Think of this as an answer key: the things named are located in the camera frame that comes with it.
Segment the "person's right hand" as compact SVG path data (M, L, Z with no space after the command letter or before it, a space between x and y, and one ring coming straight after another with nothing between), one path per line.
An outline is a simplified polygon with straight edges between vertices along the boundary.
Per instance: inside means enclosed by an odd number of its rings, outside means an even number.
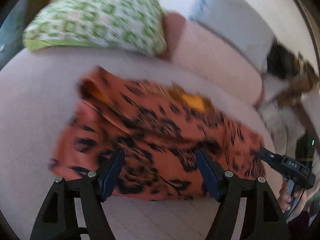
M291 209L290 202L291 202L291 196L287 192L287 189L289 187L289 184L287 181L283 181L282 187L279 191L279 198L278 198L278 204L282 210L282 212L289 211ZM304 205L306 204L306 201L308 200L308 197L306 196L306 193L303 193L303 190L298 190L294 193L294 197L300 202L297 204L295 208L295 212L300 214L301 211L304 208Z

